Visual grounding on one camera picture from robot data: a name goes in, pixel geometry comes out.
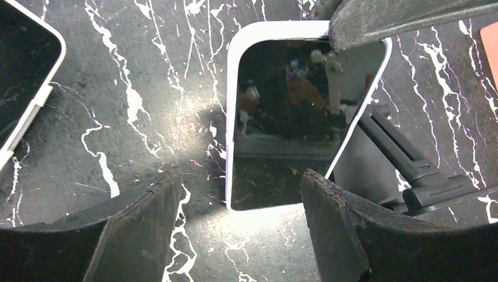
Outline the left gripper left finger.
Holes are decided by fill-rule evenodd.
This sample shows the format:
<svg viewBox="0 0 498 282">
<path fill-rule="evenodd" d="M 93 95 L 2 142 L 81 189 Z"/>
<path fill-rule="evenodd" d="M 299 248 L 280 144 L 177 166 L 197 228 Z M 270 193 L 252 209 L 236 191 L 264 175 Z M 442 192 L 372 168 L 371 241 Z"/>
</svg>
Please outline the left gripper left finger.
<svg viewBox="0 0 498 282">
<path fill-rule="evenodd" d="M 161 281 L 182 196 L 172 169 L 46 224 L 1 230 L 2 281 Z"/>
</svg>

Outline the phone with pink case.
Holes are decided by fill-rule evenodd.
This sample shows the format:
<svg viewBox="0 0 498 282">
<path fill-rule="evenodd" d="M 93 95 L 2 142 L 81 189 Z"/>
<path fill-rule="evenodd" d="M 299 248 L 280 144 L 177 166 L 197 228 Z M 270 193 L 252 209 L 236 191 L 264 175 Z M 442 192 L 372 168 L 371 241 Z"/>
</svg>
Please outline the phone with pink case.
<svg viewBox="0 0 498 282">
<path fill-rule="evenodd" d="M 1 166 L 47 101 L 65 55 L 54 27 L 17 1 L 1 1 Z"/>
</svg>

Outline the black folding phone stand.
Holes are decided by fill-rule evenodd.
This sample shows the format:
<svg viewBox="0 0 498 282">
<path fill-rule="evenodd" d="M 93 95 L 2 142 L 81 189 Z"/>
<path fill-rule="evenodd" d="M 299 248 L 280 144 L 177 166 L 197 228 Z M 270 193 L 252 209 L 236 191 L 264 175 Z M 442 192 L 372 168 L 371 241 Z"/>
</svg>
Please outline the black folding phone stand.
<svg viewBox="0 0 498 282">
<path fill-rule="evenodd" d="M 389 120 L 387 105 L 367 106 L 332 171 L 340 187 L 387 209 L 418 216 L 497 192 L 468 176 L 447 177 Z"/>
</svg>

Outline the phone with lilac case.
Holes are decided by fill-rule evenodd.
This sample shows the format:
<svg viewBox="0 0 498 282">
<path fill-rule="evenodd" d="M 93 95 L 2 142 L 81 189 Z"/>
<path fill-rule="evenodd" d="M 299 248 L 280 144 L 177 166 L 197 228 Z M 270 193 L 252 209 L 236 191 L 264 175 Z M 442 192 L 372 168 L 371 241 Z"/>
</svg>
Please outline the phone with lilac case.
<svg viewBox="0 0 498 282">
<path fill-rule="evenodd" d="M 226 206 L 299 203 L 311 168 L 332 175 L 391 58 L 383 38 L 343 51 L 328 21 L 241 28 L 228 47 Z"/>
</svg>

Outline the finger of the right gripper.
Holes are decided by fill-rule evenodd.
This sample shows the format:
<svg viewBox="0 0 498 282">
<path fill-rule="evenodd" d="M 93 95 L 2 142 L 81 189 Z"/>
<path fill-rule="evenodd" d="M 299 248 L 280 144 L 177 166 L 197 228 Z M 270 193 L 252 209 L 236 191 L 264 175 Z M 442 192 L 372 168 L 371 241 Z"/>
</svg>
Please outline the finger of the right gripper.
<svg viewBox="0 0 498 282">
<path fill-rule="evenodd" d="M 342 51 L 496 11 L 494 0 L 315 1 L 311 19 L 329 22 L 331 46 Z"/>
</svg>

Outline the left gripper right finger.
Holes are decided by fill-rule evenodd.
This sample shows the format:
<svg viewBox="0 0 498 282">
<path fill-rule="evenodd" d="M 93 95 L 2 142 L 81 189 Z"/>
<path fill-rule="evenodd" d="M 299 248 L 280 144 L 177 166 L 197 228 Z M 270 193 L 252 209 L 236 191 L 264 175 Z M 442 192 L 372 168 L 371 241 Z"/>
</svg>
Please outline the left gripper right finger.
<svg viewBox="0 0 498 282">
<path fill-rule="evenodd" d="M 322 281 L 496 281 L 497 224 L 409 217 L 307 169 L 302 202 Z"/>
</svg>

